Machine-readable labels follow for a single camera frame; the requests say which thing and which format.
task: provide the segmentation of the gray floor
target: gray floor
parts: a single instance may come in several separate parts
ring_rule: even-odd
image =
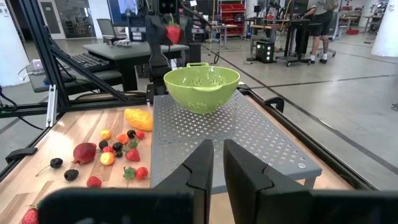
[[[398,112],[391,110],[391,104],[398,103],[398,58],[371,55],[373,40],[371,35],[344,35],[330,44],[337,55],[330,56],[326,65],[296,63],[288,68],[283,61],[246,65],[249,42],[231,39],[228,49],[221,49],[218,66],[237,70],[241,80],[264,99],[283,97],[284,113],[304,131],[376,187],[397,190],[398,155],[394,149],[398,139],[394,139],[394,133],[398,133]],[[277,45],[283,41],[278,37]],[[83,53],[80,46],[92,42],[96,40],[64,40],[58,44],[73,55]],[[34,45],[26,47],[30,59],[38,57]],[[217,51],[218,44],[213,44],[212,50]],[[202,48],[202,61],[212,62],[214,54],[208,56],[207,52]],[[144,88],[147,80],[142,82]],[[4,92],[18,103],[34,103],[46,97],[45,93],[33,94],[28,84],[5,88]],[[45,118],[27,119],[43,126]],[[0,157],[26,146],[38,134],[22,121],[0,119]]]

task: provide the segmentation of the wooden table surface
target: wooden table surface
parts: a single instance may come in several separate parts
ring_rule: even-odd
[[[296,142],[302,150],[308,154],[322,169],[322,175],[315,182],[316,189],[352,189],[341,177],[334,173],[323,161],[319,160],[271,115],[266,113],[259,105],[252,101],[265,116],[280,128],[291,140]],[[133,106],[152,113],[152,108],[146,105]],[[29,208],[29,205],[37,205],[49,193],[65,187],[85,187],[89,176],[95,175],[103,181],[103,187],[127,187],[127,180],[123,178],[123,167],[148,168],[150,176],[150,159],[152,151],[152,133],[145,132],[146,138],[142,140],[137,149],[140,153],[140,162],[129,162],[124,156],[116,158],[111,166],[100,163],[100,153],[89,164],[72,164],[73,149],[81,142],[93,142],[98,145],[100,131],[110,129],[112,139],[110,145],[115,142],[119,133],[125,133],[132,129],[124,119],[124,108],[106,110],[91,110],[67,113],[36,145],[38,151],[33,156],[26,156],[13,171],[0,183],[0,223],[20,223],[21,218]],[[36,173],[49,165],[52,158],[63,159],[63,165],[59,169],[46,168],[38,177]],[[72,182],[63,178],[63,173],[68,169],[77,169],[79,176]],[[149,188],[147,180],[130,180],[129,188]],[[213,195],[211,199],[210,223],[233,223],[231,206],[228,194]]]

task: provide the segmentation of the orange fruit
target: orange fruit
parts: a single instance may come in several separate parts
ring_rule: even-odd
[[[104,152],[101,155],[101,158],[99,159],[102,164],[109,166],[114,163],[114,154],[112,152]]]
[[[129,136],[127,136],[127,134],[119,134],[116,139],[118,140],[118,142],[120,142],[121,144],[125,144],[129,141]]]

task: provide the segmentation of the perforated metal plate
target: perforated metal plate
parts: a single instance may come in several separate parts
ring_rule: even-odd
[[[193,114],[170,95],[154,98],[151,187],[172,173],[204,140],[214,144],[213,194],[226,192],[224,139],[232,139],[294,180],[317,177],[321,168],[240,92],[211,114]]]

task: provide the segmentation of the black shorts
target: black shorts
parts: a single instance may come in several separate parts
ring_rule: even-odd
[[[311,31],[311,36],[319,37],[321,35],[328,35],[332,18],[333,11],[327,11],[323,14],[315,15],[313,17],[313,21],[321,23],[322,25],[314,27]]]

